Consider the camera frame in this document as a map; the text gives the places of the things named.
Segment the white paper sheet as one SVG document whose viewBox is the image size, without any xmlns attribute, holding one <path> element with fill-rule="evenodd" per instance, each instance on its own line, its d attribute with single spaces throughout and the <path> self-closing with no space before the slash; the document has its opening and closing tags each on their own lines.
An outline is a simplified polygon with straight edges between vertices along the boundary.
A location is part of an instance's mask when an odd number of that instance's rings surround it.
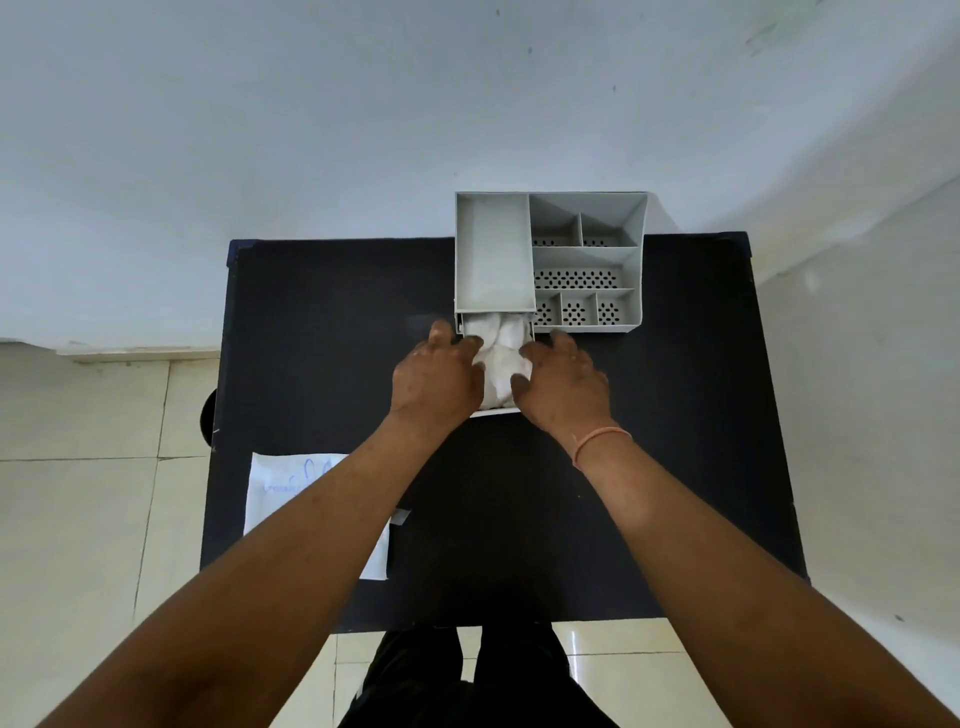
<svg viewBox="0 0 960 728">
<path fill-rule="evenodd" d="M 347 458 L 344 453 L 265 455 L 253 453 L 246 490 L 243 534 L 250 533 L 284 504 Z M 360 580 L 386 581 L 391 528 L 384 526 Z"/>
</svg>

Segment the person's right hand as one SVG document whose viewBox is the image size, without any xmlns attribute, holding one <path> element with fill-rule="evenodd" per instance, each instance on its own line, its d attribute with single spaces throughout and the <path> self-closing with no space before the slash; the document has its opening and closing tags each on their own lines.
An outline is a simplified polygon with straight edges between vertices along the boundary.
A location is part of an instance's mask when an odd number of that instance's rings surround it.
<svg viewBox="0 0 960 728">
<path fill-rule="evenodd" d="M 571 458 L 576 442 L 606 426 L 611 415 L 609 382 L 582 348 L 577 360 L 531 363 L 531 374 L 510 380 L 514 404 L 536 427 L 554 438 Z"/>
</svg>

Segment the person's left hand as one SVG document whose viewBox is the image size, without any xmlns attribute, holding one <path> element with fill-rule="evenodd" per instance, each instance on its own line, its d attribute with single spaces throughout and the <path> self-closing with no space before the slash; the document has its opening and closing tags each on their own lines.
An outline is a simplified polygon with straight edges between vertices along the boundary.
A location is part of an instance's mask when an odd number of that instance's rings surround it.
<svg viewBox="0 0 960 728">
<path fill-rule="evenodd" d="M 479 409 L 484 382 L 480 363 L 429 355 L 427 335 L 393 371 L 388 417 L 424 438 L 444 439 Z"/>
</svg>

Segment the orange wrist band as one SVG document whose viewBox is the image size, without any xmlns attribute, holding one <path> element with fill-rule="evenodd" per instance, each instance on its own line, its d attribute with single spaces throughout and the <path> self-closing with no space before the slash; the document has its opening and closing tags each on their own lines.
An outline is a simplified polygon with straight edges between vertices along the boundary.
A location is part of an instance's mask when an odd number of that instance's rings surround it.
<svg viewBox="0 0 960 728">
<path fill-rule="evenodd" d="M 587 432 L 575 443 L 571 454 L 571 462 L 577 470 L 581 472 L 583 470 L 582 466 L 580 465 L 580 457 L 584 451 L 584 448 L 595 440 L 607 435 L 623 435 L 626 436 L 630 441 L 633 441 L 632 434 L 619 426 L 607 425 L 603 427 L 597 427 L 594 430 Z"/>
</svg>

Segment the person's right forearm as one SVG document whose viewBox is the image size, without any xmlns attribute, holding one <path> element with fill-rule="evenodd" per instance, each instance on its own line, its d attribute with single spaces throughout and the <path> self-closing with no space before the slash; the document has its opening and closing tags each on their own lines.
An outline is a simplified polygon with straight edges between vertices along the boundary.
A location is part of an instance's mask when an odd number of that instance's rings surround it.
<svg viewBox="0 0 960 728">
<path fill-rule="evenodd" d="M 580 457 L 696 670 L 735 728 L 960 728 L 844 611 L 634 440 Z"/>
</svg>

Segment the grey plastic desk organizer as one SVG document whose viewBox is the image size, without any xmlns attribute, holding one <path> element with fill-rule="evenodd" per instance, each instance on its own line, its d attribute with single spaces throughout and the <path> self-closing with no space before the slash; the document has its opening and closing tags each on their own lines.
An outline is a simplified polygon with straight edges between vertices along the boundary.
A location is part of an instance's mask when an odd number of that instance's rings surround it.
<svg viewBox="0 0 960 728">
<path fill-rule="evenodd" d="M 459 192 L 454 311 L 520 316 L 530 334 L 642 323 L 645 191 Z"/>
</svg>

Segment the person's black trousers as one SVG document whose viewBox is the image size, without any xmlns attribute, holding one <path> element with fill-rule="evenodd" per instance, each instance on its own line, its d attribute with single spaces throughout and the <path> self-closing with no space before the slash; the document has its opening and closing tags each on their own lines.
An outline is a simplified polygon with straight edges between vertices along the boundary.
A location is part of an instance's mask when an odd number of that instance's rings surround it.
<svg viewBox="0 0 960 728">
<path fill-rule="evenodd" d="M 463 666 L 454 627 L 387 632 L 338 728 L 618 728 L 551 622 L 488 623 L 470 681 Z"/>
</svg>

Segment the person's left forearm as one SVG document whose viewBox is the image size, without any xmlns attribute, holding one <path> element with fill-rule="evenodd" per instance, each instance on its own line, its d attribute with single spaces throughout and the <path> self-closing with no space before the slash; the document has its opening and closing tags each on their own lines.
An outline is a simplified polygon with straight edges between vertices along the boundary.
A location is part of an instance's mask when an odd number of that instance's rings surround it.
<svg viewBox="0 0 960 728">
<path fill-rule="evenodd" d="M 37 728 L 269 728 L 402 495 L 465 419 L 390 412 L 158 606 Z"/>
</svg>

